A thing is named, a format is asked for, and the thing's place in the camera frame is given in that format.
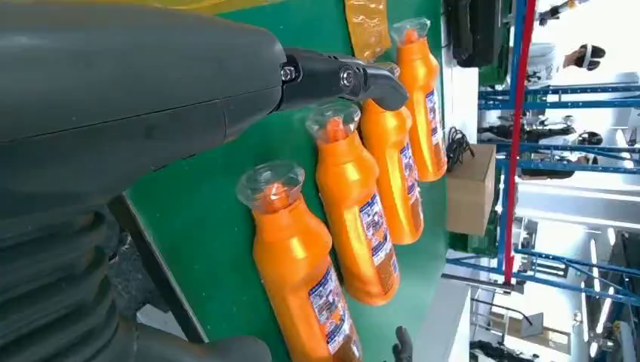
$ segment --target black glove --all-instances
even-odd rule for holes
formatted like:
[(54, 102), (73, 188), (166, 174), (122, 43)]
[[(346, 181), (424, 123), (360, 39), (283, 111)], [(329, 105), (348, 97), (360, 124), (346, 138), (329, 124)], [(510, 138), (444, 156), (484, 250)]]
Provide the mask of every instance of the black glove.
[(392, 347), (395, 362), (411, 362), (414, 359), (414, 346), (411, 343), (409, 331), (402, 326), (397, 327), (395, 337), (399, 342)]

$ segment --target yellow object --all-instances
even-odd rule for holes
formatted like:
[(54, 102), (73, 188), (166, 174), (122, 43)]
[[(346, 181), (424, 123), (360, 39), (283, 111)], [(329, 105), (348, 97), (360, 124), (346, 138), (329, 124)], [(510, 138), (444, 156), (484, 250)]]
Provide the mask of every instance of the yellow object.
[(371, 63), (391, 47), (386, 0), (345, 0), (344, 6), (353, 52)]
[(362, 362), (329, 257), (331, 236), (300, 194), (303, 178), (292, 162), (274, 161), (238, 183), (256, 222), (256, 267), (294, 362)]
[(397, 291), (400, 274), (377, 193), (378, 167), (355, 130), (359, 118), (354, 105), (331, 104), (316, 109), (307, 127), (318, 143), (315, 179), (346, 291), (382, 305)]
[(440, 104), (435, 83), (439, 65), (426, 40), (429, 21), (416, 18), (394, 24), (393, 37), (398, 44), (400, 82), (409, 93), (407, 109), (414, 123), (409, 130), (411, 148), (418, 169), (418, 180), (436, 181), (447, 170)]
[(424, 226), (410, 127), (411, 114), (405, 107), (390, 112), (372, 100), (365, 101), (362, 139), (380, 168), (377, 189), (394, 244), (414, 243)]
[(80, 2), (96, 4), (138, 4), (158, 8), (219, 14), (280, 2), (281, 0), (35, 0), (36, 2)]

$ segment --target cardboard box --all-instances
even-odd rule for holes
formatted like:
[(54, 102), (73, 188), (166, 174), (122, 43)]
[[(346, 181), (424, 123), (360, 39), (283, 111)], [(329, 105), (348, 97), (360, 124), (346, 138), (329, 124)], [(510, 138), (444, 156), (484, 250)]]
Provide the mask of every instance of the cardboard box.
[(447, 173), (447, 230), (485, 234), (494, 199), (496, 146), (471, 145), (463, 163)]

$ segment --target black cable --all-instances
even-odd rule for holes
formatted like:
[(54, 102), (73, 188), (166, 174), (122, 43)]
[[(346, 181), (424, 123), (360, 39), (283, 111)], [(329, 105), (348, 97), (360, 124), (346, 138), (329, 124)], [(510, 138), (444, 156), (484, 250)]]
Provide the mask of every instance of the black cable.
[(451, 172), (457, 164), (462, 164), (464, 154), (469, 151), (471, 157), (475, 157), (475, 152), (466, 138), (466, 134), (456, 127), (449, 128), (447, 142), (447, 172)]

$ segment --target clear bottle cap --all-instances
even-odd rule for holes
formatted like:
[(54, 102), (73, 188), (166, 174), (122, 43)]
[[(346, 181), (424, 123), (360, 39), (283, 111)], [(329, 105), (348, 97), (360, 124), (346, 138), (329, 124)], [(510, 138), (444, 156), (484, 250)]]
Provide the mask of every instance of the clear bottle cap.
[(276, 213), (300, 199), (304, 170), (292, 161), (272, 161), (247, 171), (235, 188), (254, 211)]
[(396, 79), (400, 76), (400, 67), (393, 62), (373, 63), (371, 65), (386, 70), (387, 72), (393, 74)]
[(314, 109), (306, 120), (306, 128), (323, 143), (346, 139), (358, 127), (360, 109), (348, 102), (329, 103)]
[(391, 36), (395, 43), (399, 47), (402, 47), (415, 43), (421, 38), (426, 38), (426, 32), (429, 31), (430, 25), (431, 22), (424, 17), (406, 19), (393, 24), (391, 27)]

